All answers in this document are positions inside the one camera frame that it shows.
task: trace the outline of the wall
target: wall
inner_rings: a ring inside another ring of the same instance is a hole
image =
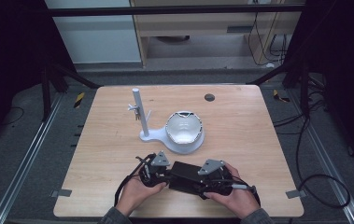
[[[129,7],[128,0],[46,0],[48,8]],[[74,64],[140,63],[132,16],[54,18]]]

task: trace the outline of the sleeve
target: sleeve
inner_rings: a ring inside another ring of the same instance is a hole
[[[106,215],[101,218],[101,221],[99,221],[98,224],[132,224],[132,222],[118,209],[112,207]]]
[[[274,221],[269,217],[269,215],[264,211],[264,209],[258,209],[251,213],[246,218],[240,221],[240,224],[273,224]]]

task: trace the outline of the white pole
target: white pole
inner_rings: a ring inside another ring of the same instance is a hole
[[[145,137],[149,136],[147,117],[145,116],[144,106],[142,106],[141,94],[139,93],[139,89],[133,89],[133,95],[135,99],[136,106],[138,106],[139,116],[141,117],[142,131],[144,131]]]

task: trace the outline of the white bowl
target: white bowl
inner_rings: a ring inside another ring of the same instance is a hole
[[[189,145],[200,137],[203,123],[191,111],[178,111],[168,119],[165,130],[173,142]]]

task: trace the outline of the stand base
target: stand base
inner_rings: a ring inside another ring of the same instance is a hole
[[[197,150],[204,142],[205,133],[202,130],[200,137],[193,143],[181,145],[173,142],[167,135],[165,126],[161,129],[153,130],[149,129],[149,136],[145,136],[144,132],[141,131],[139,137],[143,142],[162,142],[168,149],[177,154],[191,154]]]

